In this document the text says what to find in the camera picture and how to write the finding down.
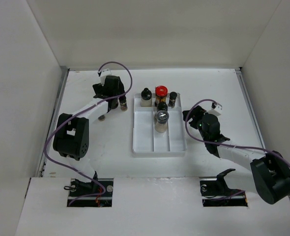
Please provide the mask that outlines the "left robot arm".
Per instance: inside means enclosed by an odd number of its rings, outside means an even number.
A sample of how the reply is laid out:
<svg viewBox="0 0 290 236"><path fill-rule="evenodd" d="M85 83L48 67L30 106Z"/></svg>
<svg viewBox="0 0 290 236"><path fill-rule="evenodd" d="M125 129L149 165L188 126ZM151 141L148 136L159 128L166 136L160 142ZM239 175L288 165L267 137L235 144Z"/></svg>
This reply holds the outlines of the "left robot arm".
<svg viewBox="0 0 290 236"><path fill-rule="evenodd" d="M92 86L95 96L79 111L73 114L62 113L58 117L56 130L50 136L53 139L53 149L67 164L49 157L47 159L60 166L70 169L85 177L81 190L87 196L96 194L98 188L102 193L106 188L98 181L97 172L83 160L89 148L89 124L99 119L119 105L126 109L126 91L119 76L111 74L100 76L100 82Z"/></svg>

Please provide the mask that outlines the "black knob cap bottle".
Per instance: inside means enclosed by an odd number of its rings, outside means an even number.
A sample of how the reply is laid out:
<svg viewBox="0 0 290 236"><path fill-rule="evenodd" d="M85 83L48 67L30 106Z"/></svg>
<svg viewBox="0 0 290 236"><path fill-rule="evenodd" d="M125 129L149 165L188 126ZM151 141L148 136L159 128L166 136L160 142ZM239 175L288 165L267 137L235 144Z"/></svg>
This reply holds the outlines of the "black knob cap bottle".
<svg viewBox="0 0 290 236"><path fill-rule="evenodd" d="M159 111L168 111L168 105L166 102L164 101L161 101L160 103L157 104L156 106L156 112L159 112Z"/></svg>

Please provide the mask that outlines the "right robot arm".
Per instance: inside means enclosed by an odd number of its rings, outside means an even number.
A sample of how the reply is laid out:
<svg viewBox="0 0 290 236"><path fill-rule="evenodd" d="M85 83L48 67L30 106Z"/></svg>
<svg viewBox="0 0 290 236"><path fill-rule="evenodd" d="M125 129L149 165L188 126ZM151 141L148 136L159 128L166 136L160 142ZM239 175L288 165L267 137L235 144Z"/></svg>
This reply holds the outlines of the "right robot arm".
<svg viewBox="0 0 290 236"><path fill-rule="evenodd" d="M234 144L220 131L218 116L222 105L213 102L209 111L196 104L182 112L185 128L199 131L206 150L219 159L229 160L252 174L254 191L273 205L290 196L290 163L276 151Z"/></svg>

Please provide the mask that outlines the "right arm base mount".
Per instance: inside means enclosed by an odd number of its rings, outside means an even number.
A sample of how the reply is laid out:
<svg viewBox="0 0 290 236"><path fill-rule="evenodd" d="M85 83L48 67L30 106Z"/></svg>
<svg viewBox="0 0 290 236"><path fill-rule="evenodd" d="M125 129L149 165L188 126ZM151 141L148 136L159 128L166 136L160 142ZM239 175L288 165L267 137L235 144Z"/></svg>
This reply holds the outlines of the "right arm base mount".
<svg viewBox="0 0 290 236"><path fill-rule="evenodd" d="M247 207L244 190L229 188L225 177L235 169L227 169L215 177L200 178L203 207Z"/></svg>

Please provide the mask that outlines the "clear lid pepper grinder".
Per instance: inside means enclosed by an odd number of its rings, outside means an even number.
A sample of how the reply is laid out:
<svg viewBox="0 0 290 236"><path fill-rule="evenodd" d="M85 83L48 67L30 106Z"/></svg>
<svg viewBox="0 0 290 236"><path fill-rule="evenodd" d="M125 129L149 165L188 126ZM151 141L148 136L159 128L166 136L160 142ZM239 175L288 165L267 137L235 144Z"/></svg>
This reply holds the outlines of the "clear lid pepper grinder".
<svg viewBox="0 0 290 236"><path fill-rule="evenodd" d="M166 132L168 128L169 113L164 110L160 110L156 114L155 130L159 133Z"/></svg>

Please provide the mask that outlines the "white powder black cap bottle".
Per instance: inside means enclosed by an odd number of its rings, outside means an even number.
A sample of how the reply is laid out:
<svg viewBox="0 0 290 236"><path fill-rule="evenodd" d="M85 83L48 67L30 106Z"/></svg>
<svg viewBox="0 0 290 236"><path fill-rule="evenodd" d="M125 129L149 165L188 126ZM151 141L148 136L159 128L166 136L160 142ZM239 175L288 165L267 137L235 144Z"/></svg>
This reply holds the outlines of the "white powder black cap bottle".
<svg viewBox="0 0 290 236"><path fill-rule="evenodd" d="M141 92L141 106L151 107L152 106L152 93L148 88L144 88Z"/></svg>

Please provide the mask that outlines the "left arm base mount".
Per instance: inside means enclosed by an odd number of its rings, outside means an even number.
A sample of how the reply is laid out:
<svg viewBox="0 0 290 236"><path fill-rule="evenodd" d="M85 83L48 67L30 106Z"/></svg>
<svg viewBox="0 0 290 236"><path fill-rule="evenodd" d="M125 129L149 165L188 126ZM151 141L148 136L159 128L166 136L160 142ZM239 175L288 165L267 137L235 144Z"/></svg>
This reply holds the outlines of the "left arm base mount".
<svg viewBox="0 0 290 236"><path fill-rule="evenodd" d="M82 182L78 179L71 179L70 184L64 186L68 192L67 207L111 207L114 192L114 179L102 178L99 183L106 191L103 193L102 187L94 182Z"/></svg>

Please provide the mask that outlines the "red lid chili sauce jar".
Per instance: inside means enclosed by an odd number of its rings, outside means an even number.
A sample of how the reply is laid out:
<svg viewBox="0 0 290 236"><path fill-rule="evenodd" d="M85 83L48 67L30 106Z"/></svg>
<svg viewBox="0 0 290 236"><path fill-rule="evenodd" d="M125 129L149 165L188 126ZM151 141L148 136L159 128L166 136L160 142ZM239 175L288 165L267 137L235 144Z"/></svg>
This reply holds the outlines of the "red lid chili sauce jar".
<svg viewBox="0 0 290 236"><path fill-rule="evenodd" d="M118 98L111 99L109 101L109 109L110 110L116 109L118 107L118 104L119 104Z"/></svg>

